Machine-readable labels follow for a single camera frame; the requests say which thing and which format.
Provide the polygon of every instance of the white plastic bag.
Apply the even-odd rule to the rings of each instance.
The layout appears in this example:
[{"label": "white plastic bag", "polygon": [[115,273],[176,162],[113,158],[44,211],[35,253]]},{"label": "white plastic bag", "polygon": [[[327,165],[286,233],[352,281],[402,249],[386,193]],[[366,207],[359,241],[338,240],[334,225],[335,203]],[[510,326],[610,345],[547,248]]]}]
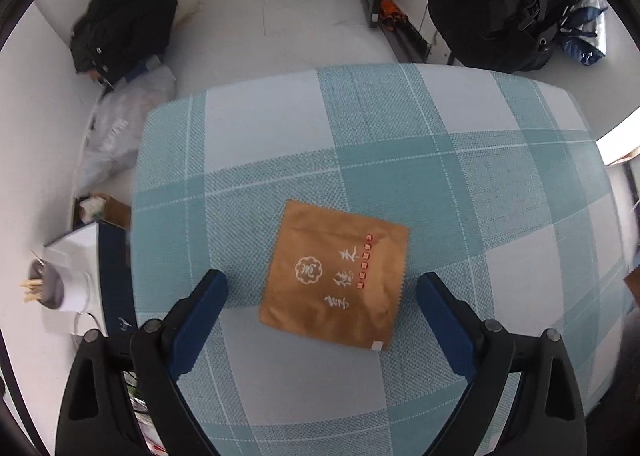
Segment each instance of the white plastic bag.
[{"label": "white plastic bag", "polygon": [[76,197],[84,196],[98,183],[132,168],[152,109],[173,100],[174,74],[160,66],[128,84],[116,86],[96,109],[94,128],[82,152],[76,178]]}]

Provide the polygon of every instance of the checkered tablecloth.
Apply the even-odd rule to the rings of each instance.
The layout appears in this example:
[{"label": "checkered tablecloth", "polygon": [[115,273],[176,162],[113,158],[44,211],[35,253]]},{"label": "checkered tablecloth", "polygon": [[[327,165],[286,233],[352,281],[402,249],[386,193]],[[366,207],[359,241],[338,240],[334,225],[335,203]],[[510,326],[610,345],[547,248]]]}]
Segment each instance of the checkered tablecloth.
[{"label": "checkered tablecloth", "polygon": [[[410,227],[388,352],[259,323],[289,198]],[[590,131],[556,87],[381,64],[169,103],[146,124],[132,233],[140,321],[162,317],[210,267],[228,276],[225,309],[178,382],[223,456],[421,455],[465,387],[415,302],[426,271],[509,331],[558,328],[586,410],[611,381],[628,302],[618,219]]]}]

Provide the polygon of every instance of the white floor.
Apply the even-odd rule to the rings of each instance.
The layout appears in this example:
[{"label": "white floor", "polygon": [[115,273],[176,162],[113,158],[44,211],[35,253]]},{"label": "white floor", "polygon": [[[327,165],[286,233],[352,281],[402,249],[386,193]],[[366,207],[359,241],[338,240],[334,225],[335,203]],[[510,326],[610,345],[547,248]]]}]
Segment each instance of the white floor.
[{"label": "white floor", "polygon": [[178,97],[334,64],[396,62],[360,0],[199,1],[167,49]]}]

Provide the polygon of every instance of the food packet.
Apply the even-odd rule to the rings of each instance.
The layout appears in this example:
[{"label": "food packet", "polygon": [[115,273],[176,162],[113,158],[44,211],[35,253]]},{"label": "food packet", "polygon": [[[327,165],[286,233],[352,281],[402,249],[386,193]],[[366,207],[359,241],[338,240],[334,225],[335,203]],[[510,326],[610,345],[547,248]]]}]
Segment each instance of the food packet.
[{"label": "food packet", "polygon": [[288,201],[260,321],[324,341],[388,349],[408,240],[402,225]]}]

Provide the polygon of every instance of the flower-shaped logo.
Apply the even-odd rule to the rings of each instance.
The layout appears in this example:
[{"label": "flower-shaped logo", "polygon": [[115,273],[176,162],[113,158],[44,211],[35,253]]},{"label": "flower-shaped logo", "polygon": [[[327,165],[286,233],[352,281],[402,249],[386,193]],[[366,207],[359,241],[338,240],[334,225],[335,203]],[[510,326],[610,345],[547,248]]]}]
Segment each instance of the flower-shaped logo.
[{"label": "flower-shaped logo", "polygon": [[309,256],[303,257],[296,263],[296,279],[302,284],[313,284],[322,276],[322,263]]}]

